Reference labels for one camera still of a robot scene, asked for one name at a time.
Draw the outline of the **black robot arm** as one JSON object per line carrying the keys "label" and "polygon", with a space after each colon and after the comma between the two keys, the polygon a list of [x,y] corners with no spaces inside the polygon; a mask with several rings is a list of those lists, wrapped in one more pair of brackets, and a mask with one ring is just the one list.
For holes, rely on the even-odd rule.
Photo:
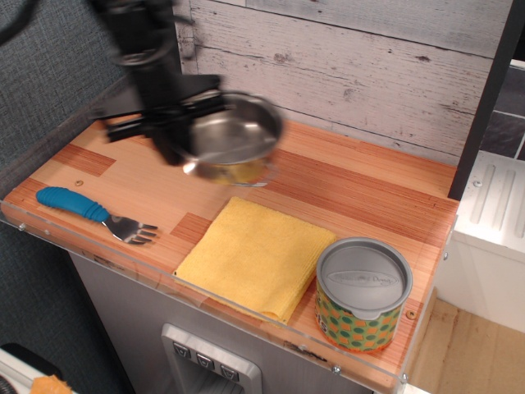
{"label": "black robot arm", "polygon": [[111,142],[144,135],[164,160],[184,162],[189,129],[200,117],[225,107],[217,75],[184,75],[172,1],[92,1],[112,40],[112,60],[129,84],[96,112]]}

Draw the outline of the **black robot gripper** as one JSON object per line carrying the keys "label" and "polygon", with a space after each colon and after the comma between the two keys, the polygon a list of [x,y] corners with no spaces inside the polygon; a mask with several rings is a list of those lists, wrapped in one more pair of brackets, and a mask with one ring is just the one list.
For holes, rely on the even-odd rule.
{"label": "black robot gripper", "polygon": [[144,135],[164,162],[181,166],[180,144],[194,120],[225,107],[218,75],[187,75],[177,61],[119,62],[128,85],[94,112],[111,142]]}

